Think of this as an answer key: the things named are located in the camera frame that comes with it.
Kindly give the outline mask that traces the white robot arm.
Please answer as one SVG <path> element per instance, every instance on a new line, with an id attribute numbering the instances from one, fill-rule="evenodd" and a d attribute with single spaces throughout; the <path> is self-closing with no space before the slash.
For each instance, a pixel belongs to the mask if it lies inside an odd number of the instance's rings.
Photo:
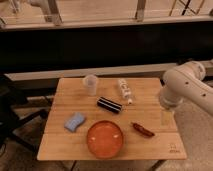
<path id="1" fill-rule="evenodd" d="M 160 105 L 171 110 L 187 99 L 213 117 L 213 88 L 203 82 L 206 69 L 201 62 L 190 61 L 163 74 L 164 85 L 159 91 Z"/>

